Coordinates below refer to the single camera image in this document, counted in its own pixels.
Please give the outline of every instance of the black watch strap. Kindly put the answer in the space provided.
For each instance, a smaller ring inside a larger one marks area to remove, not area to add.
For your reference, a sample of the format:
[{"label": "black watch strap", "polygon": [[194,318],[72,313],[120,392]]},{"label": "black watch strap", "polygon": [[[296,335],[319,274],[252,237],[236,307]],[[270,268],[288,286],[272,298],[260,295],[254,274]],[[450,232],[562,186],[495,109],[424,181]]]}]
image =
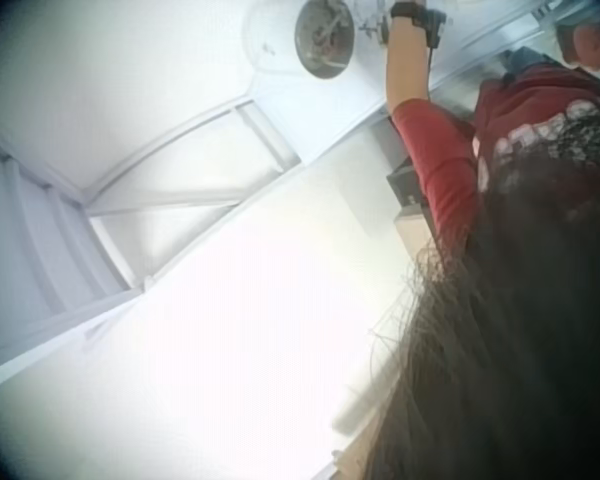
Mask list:
[{"label": "black watch strap", "polygon": [[391,9],[391,18],[410,18],[414,27],[422,28],[427,34],[427,47],[438,48],[442,25],[447,16],[438,10],[428,10],[415,2],[397,2]]}]

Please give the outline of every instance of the woman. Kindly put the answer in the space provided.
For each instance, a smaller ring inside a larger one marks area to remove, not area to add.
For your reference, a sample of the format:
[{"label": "woman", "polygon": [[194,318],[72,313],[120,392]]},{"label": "woman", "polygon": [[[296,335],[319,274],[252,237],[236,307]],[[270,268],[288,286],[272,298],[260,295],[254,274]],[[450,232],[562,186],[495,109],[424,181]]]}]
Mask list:
[{"label": "woman", "polygon": [[514,54],[468,125],[428,101],[427,53],[395,18],[389,107],[443,255],[365,478],[600,477],[600,83]]}]

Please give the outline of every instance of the red sleeve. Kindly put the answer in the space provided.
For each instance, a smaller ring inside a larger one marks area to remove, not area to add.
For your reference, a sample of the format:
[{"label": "red sleeve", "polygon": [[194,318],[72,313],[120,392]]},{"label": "red sleeve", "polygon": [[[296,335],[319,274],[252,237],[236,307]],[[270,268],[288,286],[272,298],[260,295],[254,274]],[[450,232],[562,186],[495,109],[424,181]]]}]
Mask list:
[{"label": "red sleeve", "polygon": [[426,100],[408,100],[393,122],[411,155],[438,236],[447,246],[464,241],[478,208],[476,170],[468,132]]}]

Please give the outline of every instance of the red top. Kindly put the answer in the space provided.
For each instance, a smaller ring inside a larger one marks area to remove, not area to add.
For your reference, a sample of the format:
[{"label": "red top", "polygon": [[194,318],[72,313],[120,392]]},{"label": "red top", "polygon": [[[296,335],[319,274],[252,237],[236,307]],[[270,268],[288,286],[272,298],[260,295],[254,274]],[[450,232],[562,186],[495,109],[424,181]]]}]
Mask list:
[{"label": "red top", "polygon": [[500,80],[484,82],[474,125],[426,100],[400,105],[393,121],[411,155],[442,242],[464,241],[478,209],[478,171],[482,186],[496,164],[494,158],[517,146],[555,138],[567,119],[599,106],[600,82],[550,65],[529,68],[508,86]]}]

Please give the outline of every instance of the long dark hair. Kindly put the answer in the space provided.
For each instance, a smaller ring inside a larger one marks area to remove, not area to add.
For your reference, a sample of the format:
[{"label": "long dark hair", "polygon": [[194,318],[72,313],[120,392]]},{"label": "long dark hair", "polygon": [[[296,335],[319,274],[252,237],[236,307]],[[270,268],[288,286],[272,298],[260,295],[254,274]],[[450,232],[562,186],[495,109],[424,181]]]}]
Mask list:
[{"label": "long dark hair", "polygon": [[509,160],[422,270],[368,480],[600,474],[600,114]]}]

